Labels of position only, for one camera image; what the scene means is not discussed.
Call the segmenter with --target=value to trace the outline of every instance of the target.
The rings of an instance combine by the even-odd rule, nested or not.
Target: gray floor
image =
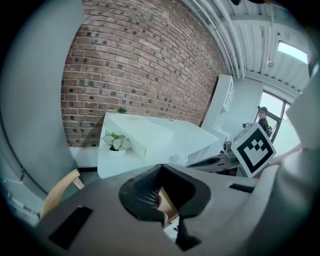
[[[81,172],[80,173],[80,180],[82,181],[83,185],[87,186],[92,182],[99,180],[100,177],[97,171],[90,171],[90,172]]]

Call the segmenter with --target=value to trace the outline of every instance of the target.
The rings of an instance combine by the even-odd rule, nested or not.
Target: wooden chair
[[[73,182],[78,189],[83,189],[85,185],[79,179],[80,173],[77,169],[74,169],[72,172],[67,174],[60,180],[54,187],[51,189],[50,193],[46,197],[44,201],[43,211],[41,214],[41,218],[43,218],[48,212],[53,210],[56,206],[58,206],[61,197],[63,196],[67,187]]]

